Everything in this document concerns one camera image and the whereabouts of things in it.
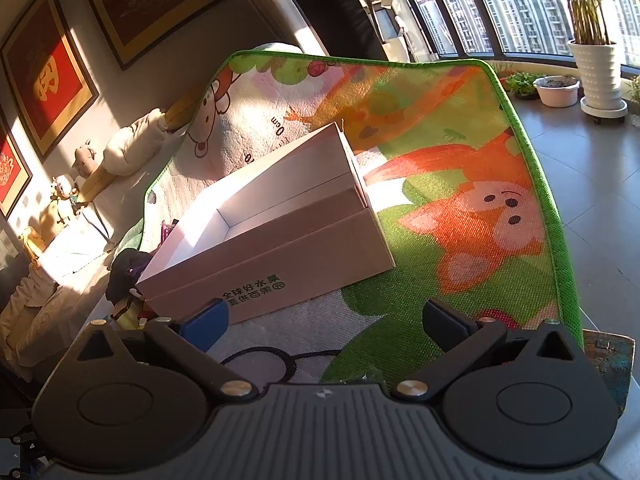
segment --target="blanket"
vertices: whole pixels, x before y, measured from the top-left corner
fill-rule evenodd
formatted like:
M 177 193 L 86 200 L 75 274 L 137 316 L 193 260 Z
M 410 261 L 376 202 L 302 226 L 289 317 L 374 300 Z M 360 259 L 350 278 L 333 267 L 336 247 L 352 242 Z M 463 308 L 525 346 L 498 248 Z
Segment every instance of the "blanket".
M 161 221 L 179 219 L 216 180 L 332 121 L 344 125 L 397 267 L 235 324 L 211 356 L 258 386 L 397 383 L 440 353 L 422 330 L 431 297 L 510 327 L 558 318 L 581 341 L 558 212 L 510 101 L 479 60 L 234 54 L 148 190 L 140 248 L 155 249 Z

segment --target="sunlight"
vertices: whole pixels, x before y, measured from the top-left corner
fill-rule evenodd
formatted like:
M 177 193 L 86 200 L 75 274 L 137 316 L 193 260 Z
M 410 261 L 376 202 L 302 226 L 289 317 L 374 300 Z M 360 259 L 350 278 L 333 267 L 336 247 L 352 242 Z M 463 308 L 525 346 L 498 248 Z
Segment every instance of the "sunlight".
M 327 53 L 322 48 L 316 35 L 307 25 L 304 17 L 300 14 L 298 7 L 293 0 L 272 0 L 280 11 L 287 27 L 293 31 L 296 41 L 305 54 L 315 56 L 326 56 Z

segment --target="open cardboard box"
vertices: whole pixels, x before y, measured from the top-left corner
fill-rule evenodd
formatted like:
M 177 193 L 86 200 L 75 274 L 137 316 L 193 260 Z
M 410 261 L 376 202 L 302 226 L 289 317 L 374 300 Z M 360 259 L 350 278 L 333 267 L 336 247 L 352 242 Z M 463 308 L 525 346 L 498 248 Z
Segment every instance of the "open cardboard box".
M 223 298 L 235 323 L 393 266 L 353 153 L 332 123 L 204 190 L 138 288 L 158 315 L 178 320 Z

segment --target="bamboo plant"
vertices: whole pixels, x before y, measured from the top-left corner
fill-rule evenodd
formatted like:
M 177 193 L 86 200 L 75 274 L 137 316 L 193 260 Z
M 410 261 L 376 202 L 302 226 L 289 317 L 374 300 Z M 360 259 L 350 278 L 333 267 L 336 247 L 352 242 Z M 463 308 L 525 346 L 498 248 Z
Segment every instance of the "bamboo plant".
M 604 21 L 602 0 L 567 0 L 567 5 L 574 26 L 575 43 L 612 44 Z

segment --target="metal screw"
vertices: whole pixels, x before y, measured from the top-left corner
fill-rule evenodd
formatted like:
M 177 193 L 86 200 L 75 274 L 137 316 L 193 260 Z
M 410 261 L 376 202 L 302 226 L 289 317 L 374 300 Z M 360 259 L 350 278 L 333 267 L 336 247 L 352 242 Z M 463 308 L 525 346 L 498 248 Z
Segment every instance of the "metal screw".
M 253 387 L 251 383 L 242 380 L 227 381 L 222 385 L 222 393 L 230 397 L 244 397 L 251 393 Z
M 429 387 L 422 381 L 407 379 L 399 383 L 396 390 L 408 397 L 420 397 L 429 390 Z
M 596 341 L 596 348 L 609 350 L 611 348 L 611 341 L 607 341 L 606 339 L 598 339 Z

